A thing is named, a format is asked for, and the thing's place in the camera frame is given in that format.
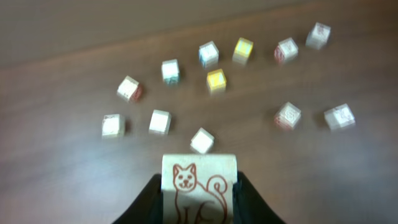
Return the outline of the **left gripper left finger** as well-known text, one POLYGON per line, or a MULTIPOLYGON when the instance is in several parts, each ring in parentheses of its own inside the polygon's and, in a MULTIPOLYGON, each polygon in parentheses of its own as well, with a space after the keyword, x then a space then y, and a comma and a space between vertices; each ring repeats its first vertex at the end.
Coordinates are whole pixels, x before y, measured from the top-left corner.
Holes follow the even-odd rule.
POLYGON ((161 175, 154 174, 127 210, 113 224, 163 224, 161 175))

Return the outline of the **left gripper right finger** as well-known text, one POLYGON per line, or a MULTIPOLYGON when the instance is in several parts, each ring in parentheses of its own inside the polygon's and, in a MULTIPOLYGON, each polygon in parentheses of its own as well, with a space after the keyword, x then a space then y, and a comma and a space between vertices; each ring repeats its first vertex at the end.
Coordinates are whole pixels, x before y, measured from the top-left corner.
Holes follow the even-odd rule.
POLYGON ((241 171, 233 184, 234 224, 285 224, 241 171))

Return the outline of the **block with dog drawing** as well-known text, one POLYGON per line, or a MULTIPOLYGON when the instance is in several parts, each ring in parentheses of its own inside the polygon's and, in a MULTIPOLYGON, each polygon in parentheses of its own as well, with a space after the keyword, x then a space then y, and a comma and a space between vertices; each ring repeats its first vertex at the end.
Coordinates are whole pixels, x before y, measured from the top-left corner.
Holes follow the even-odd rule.
POLYGON ((232 223, 237 174, 234 154, 163 155, 163 222, 232 223))

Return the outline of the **block with shell drawing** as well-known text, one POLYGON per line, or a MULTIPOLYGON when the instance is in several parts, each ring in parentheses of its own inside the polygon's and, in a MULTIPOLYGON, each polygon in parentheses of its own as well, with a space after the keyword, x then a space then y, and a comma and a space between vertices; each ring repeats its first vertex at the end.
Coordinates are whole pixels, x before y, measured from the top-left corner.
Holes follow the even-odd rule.
POLYGON ((213 147, 215 138, 208 131, 200 128, 191 140, 190 147, 193 151, 206 154, 213 147))

